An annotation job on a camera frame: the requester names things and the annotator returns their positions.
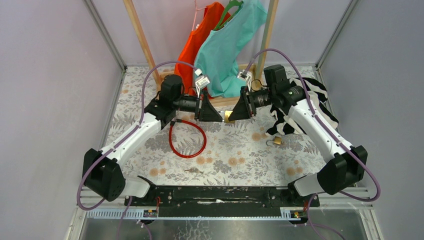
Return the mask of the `large brass padlock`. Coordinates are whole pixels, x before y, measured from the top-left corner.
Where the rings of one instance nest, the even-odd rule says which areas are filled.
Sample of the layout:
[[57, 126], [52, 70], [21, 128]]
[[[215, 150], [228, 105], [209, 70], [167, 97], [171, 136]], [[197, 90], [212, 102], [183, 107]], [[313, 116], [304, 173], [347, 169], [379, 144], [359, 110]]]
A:
[[230, 121], [230, 116], [232, 114], [232, 110], [221, 110], [218, 113], [222, 116], [222, 122], [226, 124], [234, 124], [236, 121]]

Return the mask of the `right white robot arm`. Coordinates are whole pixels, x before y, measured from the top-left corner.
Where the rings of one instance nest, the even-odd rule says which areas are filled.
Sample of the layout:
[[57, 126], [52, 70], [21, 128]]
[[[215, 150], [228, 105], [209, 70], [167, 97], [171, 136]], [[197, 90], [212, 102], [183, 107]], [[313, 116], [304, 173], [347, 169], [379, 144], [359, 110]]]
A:
[[251, 89], [251, 74], [243, 71], [237, 74], [246, 85], [241, 87], [239, 100], [228, 120], [249, 119], [260, 107], [279, 107], [313, 141], [326, 163], [318, 173], [291, 182], [286, 193], [287, 201], [299, 206], [311, 194], [325, 192], [334, 195], [361, 181], [368, 157], [365, 148], [361, 145], [354, 147], [341, 137], [307, 99], [307, 91], [290, 83], [282, 65], [266, 67], [264, 76], [266, 86], [254, 91]]

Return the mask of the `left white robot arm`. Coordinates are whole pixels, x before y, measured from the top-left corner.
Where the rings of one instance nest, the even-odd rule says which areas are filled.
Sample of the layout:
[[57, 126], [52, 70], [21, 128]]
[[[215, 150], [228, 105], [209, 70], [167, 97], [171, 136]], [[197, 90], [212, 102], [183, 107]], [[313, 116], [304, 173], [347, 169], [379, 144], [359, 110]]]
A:
[[177, 111], [194, 113], [202, 122], [221, 122], [222, 116], [208, 99], [205, 87], [210, 83], [201, 74], [195, 81], [196, 95], [183, 93], [180, 76], [167, 75], [160, 91], [144, 107], [142, 117], [111, 144], [100, 150], [89, 149], [84, 155], [82, 184], [101, 198], [112, 202], [121, 196], [132, 196], [144, 206], [152, 204], [155, 192], [142, 177], [123, 174], [123, 168], [134, 153], [176, 117]]

